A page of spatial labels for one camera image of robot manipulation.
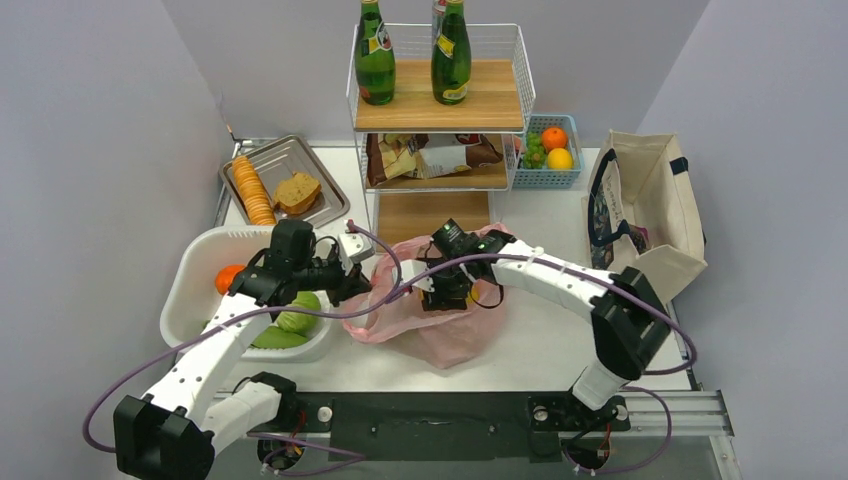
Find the pink plastic grocery bag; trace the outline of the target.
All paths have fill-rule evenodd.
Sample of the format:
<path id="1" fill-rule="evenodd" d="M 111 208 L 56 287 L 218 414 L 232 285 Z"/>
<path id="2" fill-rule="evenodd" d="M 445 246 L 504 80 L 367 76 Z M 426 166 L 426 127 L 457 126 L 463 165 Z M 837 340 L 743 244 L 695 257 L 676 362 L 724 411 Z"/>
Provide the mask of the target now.
<path id="1" fill-rule="evenodd" d="M 392 247 L 400 260 L 412 260 L 425 252 L 429 241 L 429 236 L 418 236 Z M 394 269 L 388 254 L 378 256 L 372 269 L 371 292 L 341 303 L 337 312 L 362 311 L 384 298 L 394 285 Z M 476 282 L 472 293 L 486 306 L 493 306 L 500 298 L 498 287 L 484 281 Z M 447 369 L 481 355 L 500 335 L 507 321 L 506 296 L 494 309 L 469 302 L 466 310 L 425 312 L 416 291 L 372 311 L 364 323 L 343 320 L 343 327 L 361 343 L 382 344 Z"/>

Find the beige canvas tote bag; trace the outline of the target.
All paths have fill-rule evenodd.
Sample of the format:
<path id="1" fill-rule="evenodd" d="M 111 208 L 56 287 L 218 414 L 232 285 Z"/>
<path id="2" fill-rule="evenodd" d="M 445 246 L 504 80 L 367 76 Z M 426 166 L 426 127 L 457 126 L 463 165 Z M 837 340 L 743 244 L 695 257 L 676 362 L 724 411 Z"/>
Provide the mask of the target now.
<path id="1" fill-rule="evenodd" d="M 611 130 L 596 158 L 584 198 L 591 266 L 646 275 L 670 303 L 707 267 L 706 237 L 689 174 L 674 134 Z M 647 229 L 651 249 L 639 255 L 629 226 Z"/>

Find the purple snack packet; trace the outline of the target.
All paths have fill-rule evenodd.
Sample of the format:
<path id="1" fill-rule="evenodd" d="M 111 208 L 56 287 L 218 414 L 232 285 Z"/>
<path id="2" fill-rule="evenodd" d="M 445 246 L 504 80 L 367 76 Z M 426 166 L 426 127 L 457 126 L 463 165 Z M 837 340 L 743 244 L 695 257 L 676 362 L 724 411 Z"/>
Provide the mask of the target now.
<path id="1" fill-rule="evenodd" d="M 628 236 L 639 255 L 651 249 L 651 241 L 646 228 L 630 225 Z"/>

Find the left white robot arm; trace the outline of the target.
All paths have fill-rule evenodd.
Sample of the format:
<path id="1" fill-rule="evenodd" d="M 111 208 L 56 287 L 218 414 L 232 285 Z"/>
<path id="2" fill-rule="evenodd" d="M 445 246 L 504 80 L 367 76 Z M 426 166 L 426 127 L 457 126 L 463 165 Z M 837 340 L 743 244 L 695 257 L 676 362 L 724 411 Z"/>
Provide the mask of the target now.
<path id="1" fill-rule="evenodd" d="M 304 421 L 296 385 L 260 372 L 229 398 L 217 389 L 278 313 L 295 313 L 301 292 L 323 291 L 334 306 L 370 289 L 362 261 L 374 246 L 356 225 L 316 255 L 313 226 L 282 220 L 223 294 L 202 333 L 178 345 L 183 356 L 142 396 L 113 412 L 119 471 L 138 479 L 204 479 L 216 456 L 254 428 L 284 430 Z"/>

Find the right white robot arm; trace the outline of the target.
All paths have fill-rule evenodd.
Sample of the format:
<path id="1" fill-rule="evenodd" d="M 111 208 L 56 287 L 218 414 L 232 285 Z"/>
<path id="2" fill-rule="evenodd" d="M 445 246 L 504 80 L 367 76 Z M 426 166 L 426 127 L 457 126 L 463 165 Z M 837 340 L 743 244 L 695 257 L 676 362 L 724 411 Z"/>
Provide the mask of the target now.
<path id="1" fill-rule="evenodd" d="M 647 277 L 580 267 L 548 255 L 503 230 L 483 235 L 447 221 L 431 236 L 439 255 L 402 264 L 426 311 L 465 306 L 480 282 L 516 288 L 581 316 L 592 329 L 595 358 L 569 389 L 565 413 L 577 428 L 593 427 L 619 390 L 646 374 L 671 327 Z"/>

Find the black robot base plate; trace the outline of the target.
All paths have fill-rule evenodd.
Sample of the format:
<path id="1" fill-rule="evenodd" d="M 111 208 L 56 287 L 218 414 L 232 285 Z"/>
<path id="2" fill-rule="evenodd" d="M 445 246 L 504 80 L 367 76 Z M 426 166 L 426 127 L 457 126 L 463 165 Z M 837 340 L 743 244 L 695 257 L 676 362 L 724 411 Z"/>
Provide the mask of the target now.
<path id="1" fill-rule="evenodd" d="M 562 440 L 611 423 L 567 392 L 299 393 L 305 432 L 370 461 L 557 461 Z"/>

